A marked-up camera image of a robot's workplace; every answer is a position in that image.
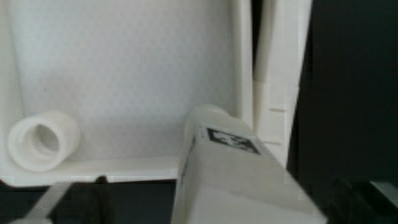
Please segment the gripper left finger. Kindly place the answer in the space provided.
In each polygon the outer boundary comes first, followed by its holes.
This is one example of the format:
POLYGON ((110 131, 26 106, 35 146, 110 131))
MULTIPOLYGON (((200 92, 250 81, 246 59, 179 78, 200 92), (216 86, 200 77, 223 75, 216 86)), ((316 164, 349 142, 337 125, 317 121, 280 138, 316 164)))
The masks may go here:
POLYGON ((53 184, 24 216, 10 224, 113 224, 106 177, 53 184))

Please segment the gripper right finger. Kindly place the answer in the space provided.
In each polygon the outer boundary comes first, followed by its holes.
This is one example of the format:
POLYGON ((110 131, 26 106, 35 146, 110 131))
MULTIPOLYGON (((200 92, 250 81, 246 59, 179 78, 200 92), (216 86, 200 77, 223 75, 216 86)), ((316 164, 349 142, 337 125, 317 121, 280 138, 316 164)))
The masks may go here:
POLYGON ((333 182, 326 224, 398 224, 398 183, 333 182))

